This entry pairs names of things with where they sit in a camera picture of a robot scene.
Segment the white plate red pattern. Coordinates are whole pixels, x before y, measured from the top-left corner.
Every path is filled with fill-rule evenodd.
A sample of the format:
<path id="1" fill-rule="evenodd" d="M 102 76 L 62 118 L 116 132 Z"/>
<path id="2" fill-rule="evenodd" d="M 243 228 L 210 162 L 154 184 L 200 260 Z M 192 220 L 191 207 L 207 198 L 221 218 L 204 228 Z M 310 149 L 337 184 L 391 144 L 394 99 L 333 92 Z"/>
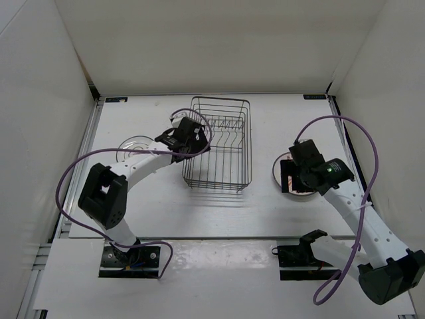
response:
<path id="1" fill-rule="evenodd" d="M 292 160 L 291 154 L 289 152 L 285 152 L 285 153 L 279 155 L 273 162 L 272 179 L 274 180 L 274 184 L 275 184 L 276 189 L 278 191 L 282 190 L 282 178 L 281 178 L 281 171 L 280 171 L 280 162 L 282 160 Z M 294 201 L 309 201 L 317 195 L 317 193 L 313 192 L 313 191 L 299 192 L 299 191 L 294 190 L 293 187 L 292 187 L 292 177 L 291 176 L 287 177 L 286 184 L 288 186 L 288 192 L 283 193 L 283 195 L 285 195 L 287 198 L 290 198 Z"/>

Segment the wire dish rack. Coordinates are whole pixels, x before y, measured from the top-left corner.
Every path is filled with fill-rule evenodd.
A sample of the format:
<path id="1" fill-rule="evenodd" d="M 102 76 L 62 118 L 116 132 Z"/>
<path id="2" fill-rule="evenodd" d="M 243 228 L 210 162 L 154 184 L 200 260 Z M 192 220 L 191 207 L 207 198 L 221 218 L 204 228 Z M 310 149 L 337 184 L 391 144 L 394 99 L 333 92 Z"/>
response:
<path id="1" fill-rule="evenodd" d="M 250 103 L 238 98 L 196 96 L 195 119 L 212 138 L 211 150 L 183 163 L 183 180 L 191 188 L 238 193 L 252 181 Z"/>

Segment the white plate spiral pattern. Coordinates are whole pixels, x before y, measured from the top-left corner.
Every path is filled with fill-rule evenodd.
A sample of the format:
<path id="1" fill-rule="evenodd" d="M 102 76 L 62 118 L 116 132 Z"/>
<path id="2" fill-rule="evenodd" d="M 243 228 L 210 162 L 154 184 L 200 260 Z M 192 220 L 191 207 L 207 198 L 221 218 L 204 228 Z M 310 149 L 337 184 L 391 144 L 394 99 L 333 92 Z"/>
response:
<path id="1" fill-rule="evenodd" d="M 116 162 L 123 162 L 131 156 L 138 155 L 134 150 L 145 150 L 153 142 L 149 136 L 136 135 L 124 140 L 119 149 L 131 150 L 131 152 L 116 152 Z"/>

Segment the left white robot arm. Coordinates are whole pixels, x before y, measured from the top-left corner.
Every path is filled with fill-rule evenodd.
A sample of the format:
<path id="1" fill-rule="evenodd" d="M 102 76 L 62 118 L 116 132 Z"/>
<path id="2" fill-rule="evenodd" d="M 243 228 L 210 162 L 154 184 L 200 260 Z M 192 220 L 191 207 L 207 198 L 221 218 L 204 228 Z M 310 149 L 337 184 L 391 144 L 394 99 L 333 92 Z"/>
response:
<path id="1" fill-rule="evenodd" d="M 157 170 L 210 150 L 206 126 L 178 114 L 171 127 L 157 136 L 139 154 L 135 150 L 113 165 L 92 166 L 78 200 L 78 206 L 101 228 L 117 248 L 116 258 L 125 266 L 139 258 L 139 244 L 124 216 L 130 189 Z"/>

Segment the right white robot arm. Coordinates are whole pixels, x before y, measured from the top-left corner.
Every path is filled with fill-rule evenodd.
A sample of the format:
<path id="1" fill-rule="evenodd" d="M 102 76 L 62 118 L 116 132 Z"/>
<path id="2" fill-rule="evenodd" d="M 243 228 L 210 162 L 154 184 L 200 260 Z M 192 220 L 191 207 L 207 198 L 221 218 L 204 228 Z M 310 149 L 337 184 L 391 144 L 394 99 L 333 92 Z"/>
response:
<path id="1" fill-rule="evenodd" d="M 280 162 L 282 192 L 317 192 L 360 236 L 348 275 L 375 304 L 383 305 L 418 285 L 424 275 L 424 252 L 412 251 L 355 191 L 355 176 L 341 159 L 325 161 L 312 140 L 289 148 Z"/>

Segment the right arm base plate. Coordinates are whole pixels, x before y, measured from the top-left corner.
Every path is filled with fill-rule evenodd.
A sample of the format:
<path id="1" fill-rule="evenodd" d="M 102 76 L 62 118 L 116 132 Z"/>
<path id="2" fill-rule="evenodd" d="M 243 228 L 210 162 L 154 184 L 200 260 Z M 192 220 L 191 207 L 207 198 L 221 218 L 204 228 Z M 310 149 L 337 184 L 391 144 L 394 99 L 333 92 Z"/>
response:
<path id="1" fill-rule="evenodd" d="M 328 280 L 338 270 L 329 263 L 303 254 L 297 245 L 283 245 L 272 249 L 278 258 L 281 281 Z"/>

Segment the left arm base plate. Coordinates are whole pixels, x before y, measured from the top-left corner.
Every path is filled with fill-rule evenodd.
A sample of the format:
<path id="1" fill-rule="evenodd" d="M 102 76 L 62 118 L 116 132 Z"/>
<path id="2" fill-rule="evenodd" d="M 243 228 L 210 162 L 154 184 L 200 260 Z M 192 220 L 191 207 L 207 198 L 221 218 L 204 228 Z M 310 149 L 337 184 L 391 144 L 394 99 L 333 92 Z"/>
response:
<path id="1" fill-rule="evenodd" d="M 99 278 L 156 278 L 159 276 L 160 246 L 146 246 L 123 253 L 105 246 L 100 259 Z"/>

